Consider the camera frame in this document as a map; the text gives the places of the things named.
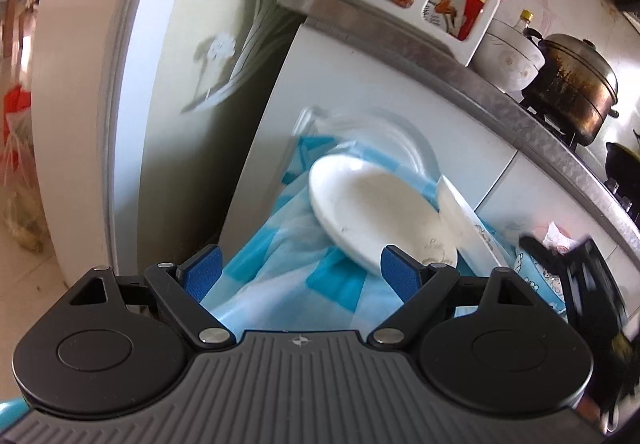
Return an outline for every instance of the countertop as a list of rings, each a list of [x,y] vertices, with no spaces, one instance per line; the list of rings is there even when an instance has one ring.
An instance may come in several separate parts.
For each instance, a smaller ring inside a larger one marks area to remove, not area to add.
[[[516,101],[447,53],[343,0],[278,0],[315,27],[432,88],[495,132],[565,189],[640,268],[640,231],[597,177]]]

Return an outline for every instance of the gray ribbed grip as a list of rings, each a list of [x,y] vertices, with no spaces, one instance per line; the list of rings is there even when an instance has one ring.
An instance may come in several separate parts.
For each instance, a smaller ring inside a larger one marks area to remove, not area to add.
[[[462,410],[427,389],[402,354],[371,350],[354,332],[248,332],[231,350],[199,355],[174,391],[139,413],[76,422],[33,412],[4,435],[4,442],[15,444],[602,440],[571,410],[526,421]]]

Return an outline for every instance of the blue and white cloth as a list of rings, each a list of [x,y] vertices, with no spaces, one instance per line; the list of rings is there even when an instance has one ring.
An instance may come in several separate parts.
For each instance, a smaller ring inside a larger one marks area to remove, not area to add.
[[[245,330],[354,329],[366,338],[402,305],[382,277],[368,273],[334,245],[311,209],[309,169],[334,153],[384,167],[437,208],[436,183],[385,154],[335,137],[301,137],[271,217],[226,265],[201,302],[236,337]],[[460,257],[458,271],[472,275]]]

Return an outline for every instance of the white bowl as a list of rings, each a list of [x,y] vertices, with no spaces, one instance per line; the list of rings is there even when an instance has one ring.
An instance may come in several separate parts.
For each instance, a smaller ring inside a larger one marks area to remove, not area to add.
[[[380,275],[380,255],[389,245],[423,265],[458,262],[437,211],[406,182],[375,164],[347,155],[320,158],[309,172],[309,199],[335,245],[373,274]]]
[[[538,47],[498,20],[492,20],[471,59],[471,68],[503,92],[527,87],[544,64]]]
[[[508,267],[500,244],[444,175],[438,180],[436,194],[440,218],[474,274],[489,276],[494,267]]]

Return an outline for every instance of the pot lid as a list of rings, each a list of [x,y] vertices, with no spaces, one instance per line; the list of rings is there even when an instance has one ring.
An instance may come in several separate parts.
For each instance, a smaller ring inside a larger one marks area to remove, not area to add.
[[[591,69],[595,70],[604,80],[606,80],[613,91],[618,93],[618,79],[616,73],[596,50],[596,47],[589,40],[579,40],[568,34],[552,34],[547,36],[544,41],[554,43],[564,50],[572,52],[580,61],[586,63]]]

